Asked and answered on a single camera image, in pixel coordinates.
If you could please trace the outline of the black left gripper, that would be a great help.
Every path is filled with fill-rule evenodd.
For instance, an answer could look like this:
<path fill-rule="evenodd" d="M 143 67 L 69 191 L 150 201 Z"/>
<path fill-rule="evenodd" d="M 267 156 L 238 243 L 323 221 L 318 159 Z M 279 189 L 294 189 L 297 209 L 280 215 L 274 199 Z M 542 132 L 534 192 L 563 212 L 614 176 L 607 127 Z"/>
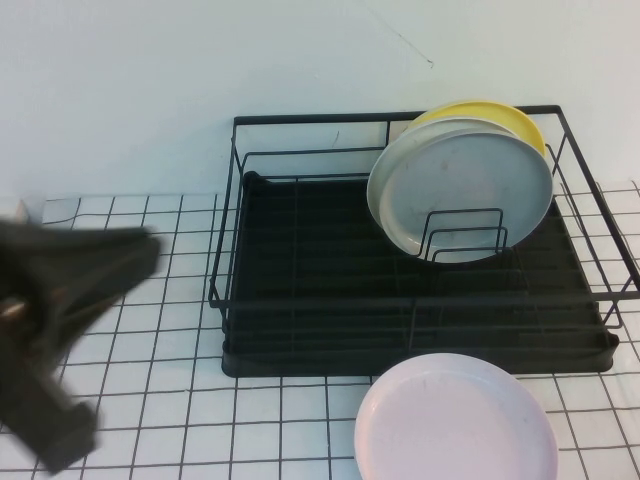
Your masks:
<path fill-rule="evenodd" d="M 73 344 L 157 269 L 142 228 L 1 223 L 1 422 L 56 474 L 96 447 L 97 414 L 51 377 Z"/>

